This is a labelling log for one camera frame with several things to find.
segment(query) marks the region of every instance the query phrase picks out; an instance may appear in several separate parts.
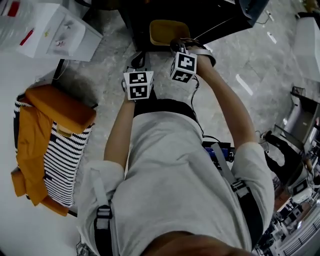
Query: plastic bottle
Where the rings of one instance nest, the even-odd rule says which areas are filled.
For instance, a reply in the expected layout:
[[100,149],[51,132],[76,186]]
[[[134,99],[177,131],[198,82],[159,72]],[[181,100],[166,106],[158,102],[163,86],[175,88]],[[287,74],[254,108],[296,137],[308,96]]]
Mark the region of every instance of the plastic bottle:
[[0,0],[0,51],[16,48],[31,33],[33,13],[28,0]]

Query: white wall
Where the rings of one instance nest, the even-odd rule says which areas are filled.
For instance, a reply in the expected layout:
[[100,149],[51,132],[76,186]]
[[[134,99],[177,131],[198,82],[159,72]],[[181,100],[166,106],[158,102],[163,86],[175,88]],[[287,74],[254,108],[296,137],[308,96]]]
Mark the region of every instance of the white wall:
[[0,53],[0,249],[6,256],[73,256],[79,241],[76,218],[62,217],[25,196],[16,197],[10,172],[16,167],[13,132],[15,97],[59,60]]

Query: white t-shirt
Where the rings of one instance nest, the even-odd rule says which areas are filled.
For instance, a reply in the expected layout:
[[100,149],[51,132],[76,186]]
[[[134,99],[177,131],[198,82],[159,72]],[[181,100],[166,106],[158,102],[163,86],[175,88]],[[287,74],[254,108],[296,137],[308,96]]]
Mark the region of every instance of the white t-shirt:
[[[171,112],[152,112],[133,120],[128,173],[110,161],[88,164],[78,202],[78,229],[97,253],[93,222],[98,207],[92,170],[100,171],[112,199],[118,251],[139,256],[157,237],[185,231],[251,250],[251,238],[237,196],[202,147],[198,124]],[[264,150],[243,144],[231,169],[246,181],[259,207],[263,230],[274,209],[274,187]]]

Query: white cube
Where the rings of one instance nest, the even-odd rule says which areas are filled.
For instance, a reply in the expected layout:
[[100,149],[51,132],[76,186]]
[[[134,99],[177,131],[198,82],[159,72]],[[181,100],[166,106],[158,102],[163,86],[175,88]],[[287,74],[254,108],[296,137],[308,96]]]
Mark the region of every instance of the white cube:
[[197,55],[177,52],[171,65],[171,80],[185,85],[192,80],[196,73]]
[[154,81],[153,71],[123,73],[128,100],[148,99]]

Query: person's right arm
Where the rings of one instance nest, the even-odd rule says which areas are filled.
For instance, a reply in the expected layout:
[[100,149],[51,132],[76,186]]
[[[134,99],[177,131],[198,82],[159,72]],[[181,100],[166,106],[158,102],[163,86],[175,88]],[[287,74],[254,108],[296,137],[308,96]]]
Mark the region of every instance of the person's right arm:
[[213,90],[230,130],[234,147],[237,149],[244,143],[256,142],[254,125],[246,107],[212,67],[207,56],[197,57],[197,74]]

